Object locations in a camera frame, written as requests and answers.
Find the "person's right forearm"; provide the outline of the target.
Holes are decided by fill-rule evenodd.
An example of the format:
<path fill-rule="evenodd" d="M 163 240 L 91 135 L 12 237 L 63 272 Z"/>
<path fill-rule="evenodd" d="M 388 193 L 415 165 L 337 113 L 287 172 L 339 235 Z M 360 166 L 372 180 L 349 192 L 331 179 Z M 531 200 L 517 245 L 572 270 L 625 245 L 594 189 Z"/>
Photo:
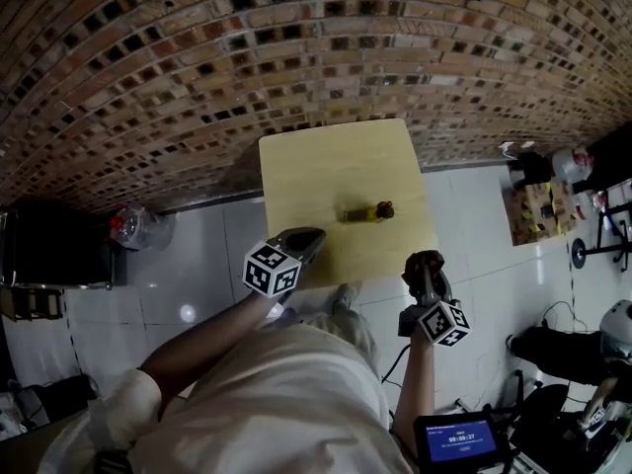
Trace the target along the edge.
<path fill-rule="evenodd" d="M 435 412 L 434 345 L 421 329 L 411 336 L 411 347 L 395 411 L 392 430 L 412 451 L 416 451 L 414 422 Z"/>

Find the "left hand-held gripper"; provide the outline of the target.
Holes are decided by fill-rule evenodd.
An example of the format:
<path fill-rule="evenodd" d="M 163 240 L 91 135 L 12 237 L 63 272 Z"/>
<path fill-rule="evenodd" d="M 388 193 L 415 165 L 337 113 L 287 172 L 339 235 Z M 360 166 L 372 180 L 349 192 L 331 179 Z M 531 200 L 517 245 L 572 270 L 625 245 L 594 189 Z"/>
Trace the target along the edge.
<path fill-rule="evenodd" d="M 284 305 L 303 285 L 325 244 L 321 228 L 297 227 L 260 241 L 246 254 L 242 282 L 265 298 Z"/>

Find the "cardboard box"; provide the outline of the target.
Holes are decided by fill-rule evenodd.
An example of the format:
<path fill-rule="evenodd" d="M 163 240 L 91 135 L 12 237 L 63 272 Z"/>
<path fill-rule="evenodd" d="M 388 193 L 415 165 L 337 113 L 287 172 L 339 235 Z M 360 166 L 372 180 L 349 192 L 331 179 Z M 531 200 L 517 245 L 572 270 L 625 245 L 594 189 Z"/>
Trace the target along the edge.
<path fill-rule="evenodd" d="M 576 210 L 565 182 L 504 190 L 503 201 L 514 246 L 538 243 L 576 228 Z"/>

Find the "dark brown cloth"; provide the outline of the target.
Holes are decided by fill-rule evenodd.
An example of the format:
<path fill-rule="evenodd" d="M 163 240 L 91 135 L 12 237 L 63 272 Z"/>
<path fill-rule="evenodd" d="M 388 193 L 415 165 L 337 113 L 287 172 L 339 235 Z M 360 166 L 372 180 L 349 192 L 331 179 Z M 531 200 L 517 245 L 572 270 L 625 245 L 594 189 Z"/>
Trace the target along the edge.
<path fill-rule="evenodd" d="M 414 269 L 423 269 L 425 271 L 425 289 L 426 275 L 429 275 L 434 287 L 434 276 L 442 270 L 444 258 L 437 250 L 427 250 L 412 254 L 406 261 L 405 269 L 402 274 L 403 281 L 408 285 L 408 272 Z"/>

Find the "small wooden rack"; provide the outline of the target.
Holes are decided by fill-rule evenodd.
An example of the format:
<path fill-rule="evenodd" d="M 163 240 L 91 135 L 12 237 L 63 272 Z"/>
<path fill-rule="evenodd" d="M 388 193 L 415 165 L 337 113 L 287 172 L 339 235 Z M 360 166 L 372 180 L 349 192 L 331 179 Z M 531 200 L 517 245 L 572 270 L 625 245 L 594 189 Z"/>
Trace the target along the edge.
<path fill-rule="evenodd" d="M 0 313 L 13 322 L 61 319 L 61 292 L 0 287 Z"/>

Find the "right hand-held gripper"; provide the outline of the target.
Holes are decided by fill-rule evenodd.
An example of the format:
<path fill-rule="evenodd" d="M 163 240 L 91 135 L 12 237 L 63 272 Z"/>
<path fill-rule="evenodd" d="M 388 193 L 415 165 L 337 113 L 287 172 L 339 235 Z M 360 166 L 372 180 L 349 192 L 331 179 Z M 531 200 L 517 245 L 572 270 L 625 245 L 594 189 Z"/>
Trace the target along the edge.
<path fill-rule="evenodd" d="M 432 344 L 454 347 L 471 333 L 470 322 L 461 302 L 452 297 L 451 286 L 443 270 L 434 275 L 432 291 L 425 291 L 423 269 L 408 272 L 408 286 L 416 302 L 399 314 L 399 337 L 410 338 L 420 328 Z"/>

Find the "person's white shoe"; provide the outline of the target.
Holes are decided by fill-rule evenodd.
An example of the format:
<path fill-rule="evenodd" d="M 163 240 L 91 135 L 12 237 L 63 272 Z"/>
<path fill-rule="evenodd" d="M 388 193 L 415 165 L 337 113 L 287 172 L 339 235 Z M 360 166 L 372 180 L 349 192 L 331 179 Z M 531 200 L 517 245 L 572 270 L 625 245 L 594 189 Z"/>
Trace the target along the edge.
<path fill-rule="evenodd" d="M 340 285 L 333 297 L 332 314 L 341 315 L 349 312 L 356 301 L 358 292 L 357 284 L 345 283 Z"/>
<path fill-rule="evenodd" d="M 266 317 L 267 325 L 291 325 L 296 322 L 297 313 L 292 307 L 277 303 Z"/>

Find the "black bag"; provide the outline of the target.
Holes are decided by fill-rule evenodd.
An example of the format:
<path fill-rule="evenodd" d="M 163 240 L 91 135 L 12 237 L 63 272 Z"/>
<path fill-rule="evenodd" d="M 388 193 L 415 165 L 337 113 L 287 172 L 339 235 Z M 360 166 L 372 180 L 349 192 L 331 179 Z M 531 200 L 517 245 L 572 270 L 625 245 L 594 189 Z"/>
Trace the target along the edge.
<path fill-rule="evenodd" d="M 514 189 L 548 183 L 552 178 L 549 160 L 537 152 L 524 152 L 508 163 Z"/>

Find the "white power plug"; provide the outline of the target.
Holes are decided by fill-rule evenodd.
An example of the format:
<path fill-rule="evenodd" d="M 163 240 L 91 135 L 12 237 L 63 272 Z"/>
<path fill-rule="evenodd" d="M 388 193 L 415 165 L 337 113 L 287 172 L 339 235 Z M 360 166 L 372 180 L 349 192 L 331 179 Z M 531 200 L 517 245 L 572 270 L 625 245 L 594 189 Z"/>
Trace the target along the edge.
<path fill-rule="evenodd" d="M 500 146 L 499 149 L 502 153 L 502 156 L 507 160 L 516 160 L 517 156 L 520 152 L 524 152 L 533 147 L 535 142 L 533 140 L 526 140 L 523 142 L 515 143 L 513 141 L 505 141 Z"/>

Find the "yellow bottle with dark cap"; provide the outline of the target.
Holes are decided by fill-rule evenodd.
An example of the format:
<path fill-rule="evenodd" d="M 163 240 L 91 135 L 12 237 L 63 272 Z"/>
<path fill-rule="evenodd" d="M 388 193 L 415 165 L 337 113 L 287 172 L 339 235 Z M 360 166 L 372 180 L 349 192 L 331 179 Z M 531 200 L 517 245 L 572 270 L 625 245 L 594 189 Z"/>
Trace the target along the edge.
<path fill-rule="evenodd" d="M 374 206 L 363 207 L 359 209 L 346 210 L 342 214 L 342 221 L 346 223 L 361 223 L 361 222 L 381 222 L 387 219 L 377 219 L 375 216 Z"/>

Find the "white plastic jug red label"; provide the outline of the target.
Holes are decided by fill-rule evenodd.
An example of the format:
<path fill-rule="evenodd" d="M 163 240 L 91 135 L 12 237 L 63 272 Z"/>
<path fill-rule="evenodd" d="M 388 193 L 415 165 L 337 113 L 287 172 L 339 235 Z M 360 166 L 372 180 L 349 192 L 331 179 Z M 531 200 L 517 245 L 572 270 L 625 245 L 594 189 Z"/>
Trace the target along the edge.
<path fill-rule="evenodd" d="M 593 171 L 593 164 L 594 158 L 585 147 L 562 149 L 551 157 L 554 175 L 568 184 L 586 180 Z"/>

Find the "person's left forearm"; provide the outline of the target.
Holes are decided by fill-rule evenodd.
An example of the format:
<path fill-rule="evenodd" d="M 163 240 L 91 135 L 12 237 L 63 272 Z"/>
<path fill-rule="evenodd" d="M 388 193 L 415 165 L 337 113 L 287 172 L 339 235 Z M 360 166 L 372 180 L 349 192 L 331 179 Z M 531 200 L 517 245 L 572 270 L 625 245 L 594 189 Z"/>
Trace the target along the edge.
<path fill-rule="evenodd" d="M 163 416 L 175 397 L 256 330 L 276 305 L 275 299 L 252 292 L 156 349 L 139 369 L 148 374 L 160 390 L 158 415 Z"/>

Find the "black cabinet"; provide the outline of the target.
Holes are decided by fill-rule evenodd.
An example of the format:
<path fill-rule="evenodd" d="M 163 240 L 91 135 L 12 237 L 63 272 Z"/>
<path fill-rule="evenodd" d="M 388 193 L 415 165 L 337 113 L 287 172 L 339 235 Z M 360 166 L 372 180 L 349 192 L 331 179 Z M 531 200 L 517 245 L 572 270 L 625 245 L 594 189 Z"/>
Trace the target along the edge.
<path fill-rule="evenodd" d="M 588 148 L 592 172 L 573 184 L 575 194 L 605 191 L 632 179 L 632 121 L 614 130 Z"/>

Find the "clear plastic jug red cap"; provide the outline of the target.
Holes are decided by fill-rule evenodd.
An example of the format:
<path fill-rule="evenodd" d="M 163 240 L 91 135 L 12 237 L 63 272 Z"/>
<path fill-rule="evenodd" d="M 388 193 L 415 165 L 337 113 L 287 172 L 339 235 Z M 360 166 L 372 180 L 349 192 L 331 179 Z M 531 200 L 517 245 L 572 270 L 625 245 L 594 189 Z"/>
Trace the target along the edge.
<path fill-rule="evenodd" d="M 604 193 L 595 191 L 575 193 L 573 201 L 577 216 L 581 220 L 589 220 L 594 215 L 598 215 L 607 205 Z"/>

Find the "person's beige clothing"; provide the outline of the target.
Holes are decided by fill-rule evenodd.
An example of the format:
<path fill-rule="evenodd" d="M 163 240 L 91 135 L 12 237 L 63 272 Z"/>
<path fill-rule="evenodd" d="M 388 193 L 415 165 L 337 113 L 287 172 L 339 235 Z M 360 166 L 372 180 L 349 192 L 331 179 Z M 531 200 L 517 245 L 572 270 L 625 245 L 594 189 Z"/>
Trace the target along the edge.
<path fill-rule="evenodd" d="M 67 426 L 38 474 L 412 474 L 389 432 L 376 346 L 352 310 L 252 332 L 172 411 L 133 369 Z"/>

